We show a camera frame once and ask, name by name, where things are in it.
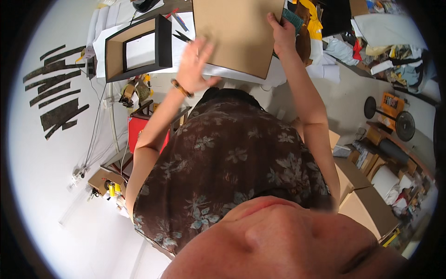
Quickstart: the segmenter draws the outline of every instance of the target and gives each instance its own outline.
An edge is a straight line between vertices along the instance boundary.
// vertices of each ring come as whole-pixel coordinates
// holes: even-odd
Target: tiled floor
[[[174,74],[153,74],[151,85],[155,91],[152,96],[155,103],[161,102],[170,88],[170,80]],[[359,127],[366,126],[364,117],[364,102],[369,96],[380,100],[382,93],[391,89],[387,82],[358,76],[348,68],[340,65],[341,83],[335,84],[326,79],[312,79],[316,89],[325,103],[329,118],[330,129],[341,135],[339,144],[351,143]],[[253,95],[266,111],[277,115],[280,109],[285,111],[283,120],[292,121],[297,116],[293,105],[291,90],[288,83],[276,88],[261,88],[259,84],[247,83],[239,80],[225,80],[230,87],[247,84]],[[196,97],[186,99],[184,105],[195,106],[204,91],[196,92]]]

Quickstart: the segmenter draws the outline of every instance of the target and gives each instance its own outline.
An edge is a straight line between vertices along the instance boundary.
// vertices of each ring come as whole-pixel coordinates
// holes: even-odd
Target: woman's left hand
[[[202,76],[203,68],[213,50],[214,45],[206,42],[205,38],[198,38],[186,47],[176,77],[184,90],[193,93],[207,89],[221,80],[216,76],[205,80]]]

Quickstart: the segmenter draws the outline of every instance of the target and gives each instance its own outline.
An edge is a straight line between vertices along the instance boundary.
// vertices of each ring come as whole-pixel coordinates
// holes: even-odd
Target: lips
[[[284,200],[284,199],[279,199],[273,196],[268,196],[266,197],[265,200],[260,201],[258,203],[256,203],[255,205],[251,206],[250,208],[246,209],[245,212],[243,212],[243,214],[240,216],[240,218],[238,218],[238,220],[243,219],[249,215],[252,215],[254,213],[256,213],[257,211],[260,211],[264,208],[273,206],[273,205],[287,205],[287,206],[291,206],[293,208],[297,208],[294,204],[292,204],[291,202]]]

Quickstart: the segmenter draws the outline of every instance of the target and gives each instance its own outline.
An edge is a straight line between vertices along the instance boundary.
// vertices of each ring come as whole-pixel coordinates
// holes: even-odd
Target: yellow cloth
[[[318,19],[318,11],[310,0],[299,0],[305,8],[310,10],[310,21],[308,23],[308,32],[310,33],[310,39],[322,40],[322,33],[317,33],[319,29],[322,29],[322,24]]]

